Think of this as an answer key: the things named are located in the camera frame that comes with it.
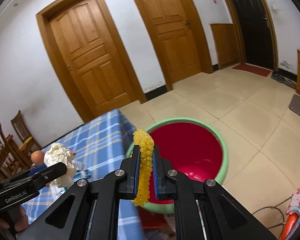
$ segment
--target hand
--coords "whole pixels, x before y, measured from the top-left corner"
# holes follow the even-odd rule
[[[16,237],[20,236],[22,233],[21,231],[25,230],[29,226],[28,216],[26,215],[26,211],[24,207],[23,206],[19,206],[19,207],[20,207],[21,218],[17,223],[14,224],[15,230],[19,232],[16,234]],[[9,224],[0,218],[0,228],[9,229],[9,227],[10,227]]]

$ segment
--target door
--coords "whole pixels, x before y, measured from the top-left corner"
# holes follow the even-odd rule
[[[269,20],[261,0],[233,0],[238,13],[247,62],[274,69]]]
[[[201,72],[184,0],[141,0],[172,83]]]
[[[136,100],[96,0],[79,0],[50,18],[64,62],[95,116]]]

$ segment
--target wooden chair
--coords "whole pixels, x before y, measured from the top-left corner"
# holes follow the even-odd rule
[[[21,152],[28,154],[31,151],[33,145],[36,145],[39,148],[39,150],[42,149],[41,145],[36,141],[36,139],[34,139],[34,137],[29,132],[22,118],[20,110],[18,111],[17,115],[11,120],[11,124],[23,143],[19,147],[19,150]]]
[[[4,136],[0,124],[0,170],[3,177],[9,178],[30,169],[31,161],[26,160],[21,152],[16,152]]]

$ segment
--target yellow bubble textured object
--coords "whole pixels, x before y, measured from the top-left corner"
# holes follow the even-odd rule
[[[152,152],[154,142],[147,132],[139,128],[137,128],[137,130],[133,133],[133,140],[136,145],[140,146],[141,164],[137,197],[131,201],[135,206],[143,206],[148,203],[148,199],[150,197],[149,180],[152,171]]]

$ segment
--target wooden door frame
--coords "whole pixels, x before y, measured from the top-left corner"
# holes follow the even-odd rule
[[[62,87],[64,88],[66,94],[68,95],[70,101],[72,102],[74,108],[77,110],[82,120],[84,122],[89,122],[94,119],[95,116],[88,108],[86,102],[83,100],[79,89],[74,83],[74,80],[72,79],[66,67],[66,63],[64,62],[61,52],[57,46],[49,21],[50,17],[55,13],[76,1],[77,0],[56,0],[42,9],[39,13],[37,13],[36,18],[44,47],[47,51],[50,62],[57,74],[57,77],[62,84]],[[111,34],[111,37],[113,38],[119,57],[122,60],[123,65],[125,66],[125,70],[127,71],[127,74],[130,78],[136,97],[139,99],[140,103],[144,103],[147,101],[146,96],[142,91],[136,73],[134,72],[132,64],[129,60],[128,54],[124,48],[117,28],[115,27],[113,19],[109,13],[108,7],[104,0],[96,0],[96,2],[109,28],[109,32]]]
[[[156,35],[155,28],[151,24],[150,18],[148,17],[148,14],[146,12],[146,9],[145,9],[142,1],[141,0],[134,0],[134,1],[139,9],[142,19],[146,25],[146,28],[148,30],[150,39],[151,39],[153,47],[154,47],[154,51],[156,52],[159,63],[161,65],[163,76],[166,81],[167,90],[171,91],[173,89],[172,80],[169,75],[168,67],[165,63],[165,58],[164,58],[163,52],[161,51],[160,41]],[[191,19],[190,19],[191,28],[192,28],[192,31],[194,34],[193,35],[194,43],[195,43],[195,46],[196,46],[196,49],[198,52],[198,56],[199,56],[200,69],[202,72],[205,72],[205,73],[213,73],[209,48],[208,48],[206,36],[205,36],[204,30],[203,30],[203,26],[201,24],[201,20],[198,15],[197,9],[194,5],[193,0],[184,0],[183,2],[186,6],[186,10],[187,10],[186,13],[189,14],[191,17]]]
[[[243,40],[243,35],[242,35],[242,29],[238,17],[238,13],[235,9],[234,3],[232,0],[225,0],[226,4],[228,6],[232,22],[234,24],[234,29],[236,31],[237,35],[237,41],[239,44],[239,54],[240,54],[240,62],[241,63],[246,63],[247,62],[247,57],[246,57],[246,50],[244,46],[244,40]],[[275,36],[275,31],[274,31],[274,23],[271,17],[271,13],[268,7],[268,4],[266,0],[261,0],[262,6],[265,9],[266,17],[269,21],[269,26],[270,26],[270,33],[271,33],[271,41],[272,41],[272,50],[273,50],[273,64],[274,64],[274,71],[278,71],[278,48],[277,48],[277,39]]]

